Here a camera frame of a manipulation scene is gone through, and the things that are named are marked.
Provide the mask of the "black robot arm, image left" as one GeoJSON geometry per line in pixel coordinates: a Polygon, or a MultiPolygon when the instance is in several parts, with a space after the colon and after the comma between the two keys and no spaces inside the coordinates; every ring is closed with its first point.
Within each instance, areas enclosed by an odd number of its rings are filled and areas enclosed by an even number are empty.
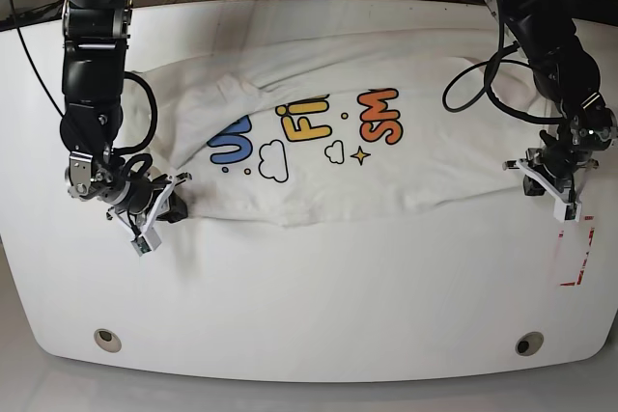
{"type": "Polygon", "coordinates": [[[65,110],[60,135],[70,152],[67,177],[72,196],[102,200],[126,216],[136,232],[148,219],[175,223],[187,206],[164,175],[151,178],[146,149],[155,137],[158,109],[151,86],[126,70],[132,0],[65,0],[62,13],[65,110]],[[137,84],[150,107],[150,122],[137,144],[117,148],[124,120],[126,81],[137,84]]]}

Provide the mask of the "black robot arm, image right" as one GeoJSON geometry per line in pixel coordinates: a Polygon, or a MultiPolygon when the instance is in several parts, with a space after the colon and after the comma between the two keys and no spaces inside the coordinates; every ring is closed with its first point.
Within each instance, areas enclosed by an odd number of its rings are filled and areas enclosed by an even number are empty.
{"type": "Polygon", "coordinates": [[[583,48],[573,19],[562,0],[485,0],[498,23],[498,46],[480,63],[483,86],[458,112],[482,96],[503,113],[543,130],[543,146],[528,160],[539,175],[523,183],[527,196],[540,196],[546,185],[558,191],[574,188],[575,173],[596,151],[605,151],[617,137],[617,123],[600,93],[600,69],[583,48]],[[537,117],[516,110],[496,95],[492,82],[510,55],[520,51],[523,66],[533,73],[542,97],[552,102],[555,117],[537,117]]]}

